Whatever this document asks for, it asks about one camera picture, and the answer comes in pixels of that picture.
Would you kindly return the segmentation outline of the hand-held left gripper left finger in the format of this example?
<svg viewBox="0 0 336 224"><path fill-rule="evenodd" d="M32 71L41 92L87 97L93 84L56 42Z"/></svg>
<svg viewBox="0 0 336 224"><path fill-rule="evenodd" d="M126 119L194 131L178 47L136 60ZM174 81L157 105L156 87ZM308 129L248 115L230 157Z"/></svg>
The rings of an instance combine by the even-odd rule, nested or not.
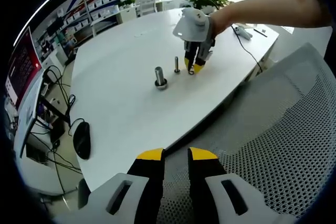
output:
<svg viewBox="0 0 336 224"><path fill-rule="evenodd" d="M78 210L54 218L54 223L156 223L165 170L164 149L139 154L127 173L117 173L90 191L81 180Z"/></svg>

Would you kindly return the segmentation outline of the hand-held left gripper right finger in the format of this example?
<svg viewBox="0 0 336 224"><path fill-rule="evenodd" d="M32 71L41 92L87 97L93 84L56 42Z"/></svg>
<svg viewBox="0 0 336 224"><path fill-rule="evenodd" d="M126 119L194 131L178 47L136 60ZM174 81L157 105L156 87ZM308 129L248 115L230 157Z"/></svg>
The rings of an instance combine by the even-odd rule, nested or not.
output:
<svg viewBox="0 0 336 224"><path fill-rule="evenodd" d="M234 173L227 173L218 157L190 147L188 176L196 223L295 223L296 217L279 214L264 195Z"/></svg>

